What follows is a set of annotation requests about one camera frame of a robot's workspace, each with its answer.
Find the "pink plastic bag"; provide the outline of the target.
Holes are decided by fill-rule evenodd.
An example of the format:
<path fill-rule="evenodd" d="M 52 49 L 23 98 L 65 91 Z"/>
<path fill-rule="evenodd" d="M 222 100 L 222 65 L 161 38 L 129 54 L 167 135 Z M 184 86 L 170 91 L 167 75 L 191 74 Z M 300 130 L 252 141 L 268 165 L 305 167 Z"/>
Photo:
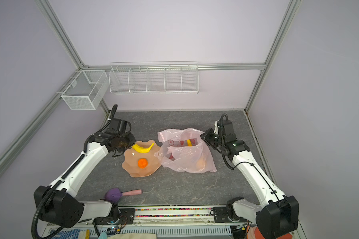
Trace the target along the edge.
<path fill-rule="evenodd" d="M 217 172 L 210 149 L 200 138 L 202 133 L 204 132 L 194 128 L 159 132 L 158 141 L 162 146 L 156 157 L 161 165 L 176 172 Z M 192 146 L 187 146 L 188 139 Z"/>

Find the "orange tangerine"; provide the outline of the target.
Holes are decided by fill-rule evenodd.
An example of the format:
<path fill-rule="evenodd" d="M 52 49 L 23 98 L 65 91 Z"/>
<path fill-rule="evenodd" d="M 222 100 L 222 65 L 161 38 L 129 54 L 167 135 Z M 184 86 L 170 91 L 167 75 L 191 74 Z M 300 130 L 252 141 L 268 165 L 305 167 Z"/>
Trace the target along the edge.
<path fill-rule="evenodd" d="M 138 167 L 140 168 L 140 169 L 144 169 L 144 168 L 146 168 L 147 166 L 148 166 L 148 160 L 146 159 L 146 158 L 140 158 L 139 160 L 138 160 Z"/>

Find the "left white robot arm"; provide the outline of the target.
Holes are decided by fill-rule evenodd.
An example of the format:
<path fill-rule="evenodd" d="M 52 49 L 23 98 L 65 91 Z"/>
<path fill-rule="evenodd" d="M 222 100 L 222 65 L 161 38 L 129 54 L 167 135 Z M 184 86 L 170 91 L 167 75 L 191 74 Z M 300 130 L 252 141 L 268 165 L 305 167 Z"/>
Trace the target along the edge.
<path fill-rule="evenodd" d="M 131 133 L 100 132 L 89 136 L 81 155 L 70 167 L 49 186 L 40 186 L 36 189 L 36 213 L 32 228 L 36 228 L 39 220 L 62 228 L 71 228 L 81 221 L 96 218 L 117 221 L 120 213 L 116 203 L 105 200 L 80 202 L 76 196 L 86 178 L 108 153 L 124 153 L 135 142 L 135 137 Z"/>

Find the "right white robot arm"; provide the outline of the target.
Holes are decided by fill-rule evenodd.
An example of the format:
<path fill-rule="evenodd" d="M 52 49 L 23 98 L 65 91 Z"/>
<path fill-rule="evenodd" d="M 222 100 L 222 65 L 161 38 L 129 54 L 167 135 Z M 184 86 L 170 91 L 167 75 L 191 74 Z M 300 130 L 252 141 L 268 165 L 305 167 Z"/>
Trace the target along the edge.
<path fill-rule="evenodd" d="M 222 114 L 214 126 L 201 134 L 201 139 L 221 154 L 230 170 L 238 170 L 243 174 L 259 201 L 254 204 L 243 197 L 229 200 L 226 205 L 229 218 L 235 221 L 246 219 L 254 223 L 266 239 L 277 239 L 297 230 L 297 199 L 286 196 L 266 175 L 247 144 L 237 139 L 227 114 Z"/>

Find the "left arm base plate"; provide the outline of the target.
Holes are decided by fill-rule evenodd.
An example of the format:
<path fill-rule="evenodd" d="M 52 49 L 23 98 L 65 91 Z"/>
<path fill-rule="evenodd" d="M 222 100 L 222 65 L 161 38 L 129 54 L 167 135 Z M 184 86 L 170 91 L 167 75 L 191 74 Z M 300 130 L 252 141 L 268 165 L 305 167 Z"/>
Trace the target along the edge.
<path fill-rule="evenodd" d="M 135 218 L 134 208 L 119 208 L 113 210 L 108 217 L 95 218 L 96 225 L 130 225 Z"/>

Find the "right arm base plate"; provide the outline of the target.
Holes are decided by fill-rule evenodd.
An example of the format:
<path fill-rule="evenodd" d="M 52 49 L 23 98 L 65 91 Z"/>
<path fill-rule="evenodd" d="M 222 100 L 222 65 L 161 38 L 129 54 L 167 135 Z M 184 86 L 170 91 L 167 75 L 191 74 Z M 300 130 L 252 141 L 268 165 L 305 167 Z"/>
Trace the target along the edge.
<path fill-rule="evenodd" d="M 234 220 L 228 214 L 226 206 L 213 207 L 210 213 L 216 223 L 234 223 Z"/>

